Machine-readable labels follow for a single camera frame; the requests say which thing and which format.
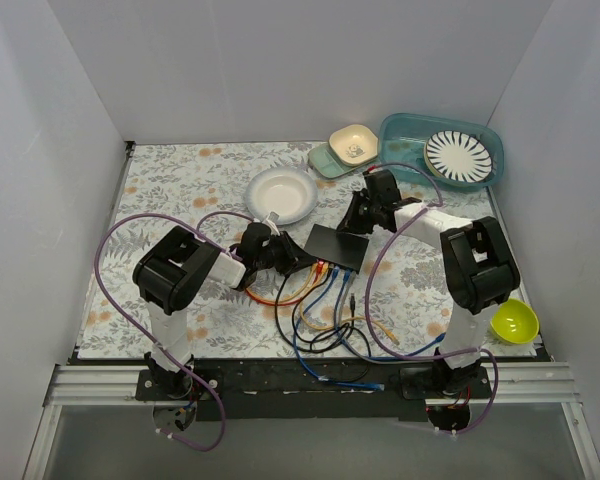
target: beige square bowl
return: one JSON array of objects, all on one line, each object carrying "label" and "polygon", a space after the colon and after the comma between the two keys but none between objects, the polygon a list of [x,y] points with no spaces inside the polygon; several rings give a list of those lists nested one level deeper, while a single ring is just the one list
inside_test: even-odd
[{"label": "beige square bowl", "polygon": [[358,167],[378,156],[378,137],[364,125],[349,125],[329,137],[329,146],[340,161]]}]

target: tabletop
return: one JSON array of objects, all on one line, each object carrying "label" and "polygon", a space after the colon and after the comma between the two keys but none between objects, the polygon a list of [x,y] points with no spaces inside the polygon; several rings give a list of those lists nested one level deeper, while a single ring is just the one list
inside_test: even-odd
[{"label": "tabletop", "polygon": [[[259,172],[276,166],[307,168],[307,153],[322,142],[269,142],[196,145],[137,146],[130,165],[116,221],[127,216],[157,212],[175,216],[191,225],[207,213],[230,210],[248,214],[243,201],[249,180]],[[316,208],[301,221],[284,226],[299,244],[304,245],[314,224],[336,227],[344,216],[351,194],[364,187],[360,173],[334,181],[322,179],[312,170],[309,175],[318,187]],[[399,183],[403,196],[433,200],[431,187]],[[443,211],[467,218],[493,215],[486,190],[443,192]],[[217,216],[209,219],[203,232],[221,245],[229,246],[240,238],[245,221]],[[113,297],[143,325],[149,316],[138,288],[131,280],[133,268],[173,224],[161,219],[138,219],[117,230],[108,244],[102,263],[105,285]],[[363,268],[352,284],[356,314],[362,313],[367,279],[380,249],[390,232],[376,227],[370,236]],[[304,283],[308,272],[295,274],[288,292]],[[253,289],[267,298],[275,298],[282,278],[275,271],[258,273]],[[314,323],[332,322],[333,306],[340,281],[310,312]],[[512,296],[519,298],[519,292]],[[394,350],[408,353],[431,342],[444,332],[451,314],[452,299],[447,291],[442,257],[426,244],[400,237],[387,253],[374,278],[370,299],[372,317],[396,337],[392,342],[381,330],[380,338]],[[279,309],[285,332],[291,332],[289,307]],[[141,332],[119,315],[95,285],[86,310],[81,339],[80,359],[137,359],[149,351],[151,343]],[[196,358],[272,358],[292,357],[293,350],[283,342],[275,327],[273,308],[257,304],[247,295],[212,281],[206,281],[187,308],[188,339]],[[353,340],[354,346],[362,343]],[[485,344],[498,356],[533,356],[529,345],[504,345],[490,334]],[[375,355],[384,352],[372,345]],[[339,347],[322,354],[349,357]]]}]

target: striped plate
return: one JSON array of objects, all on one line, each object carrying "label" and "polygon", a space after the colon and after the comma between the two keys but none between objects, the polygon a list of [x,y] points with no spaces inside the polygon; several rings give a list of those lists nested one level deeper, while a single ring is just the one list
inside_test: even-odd
[{"label": "striped plate", "polygon": [[451,130],[438,132],[427,140],[424,159],[434,175],[458,182],[481,182],[493,168],[484,145],[466,133]]}]

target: gray floor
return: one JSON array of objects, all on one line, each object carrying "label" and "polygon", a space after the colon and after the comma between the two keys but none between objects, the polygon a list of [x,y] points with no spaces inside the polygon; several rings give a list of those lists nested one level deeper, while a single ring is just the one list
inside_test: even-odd
[{"label": "gray floor", "polygon": [[[188,432],[212,439],[217,424]],[[579,479],[560,405],[495,405],[458,440],[393,420],[231,421],[207,454],[157,435],[150,407],[65,407],[47,479]]]}]

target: teal container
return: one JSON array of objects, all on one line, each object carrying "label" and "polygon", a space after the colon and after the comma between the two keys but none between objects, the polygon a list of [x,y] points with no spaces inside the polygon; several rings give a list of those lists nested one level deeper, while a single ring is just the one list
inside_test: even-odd
[{"label": "teal container", "polygon": [[[475,123],[447,120],[444,118],[396,113],[384,119],[378,135],[378,158],[380,163],[401,162],[429,172],[424,162],[424,145],[429,138],[443,130],[453,130],[475,137],[491,155],[493,170],[479,183],[466,183],[448,178],[433,177],[445,190],[472,192],[494,185],[504,173],[504,149],[502,140],[490,128]],[[402,167],[389,167],[398,180],[429,185],[429,181],[417,172]]]}]

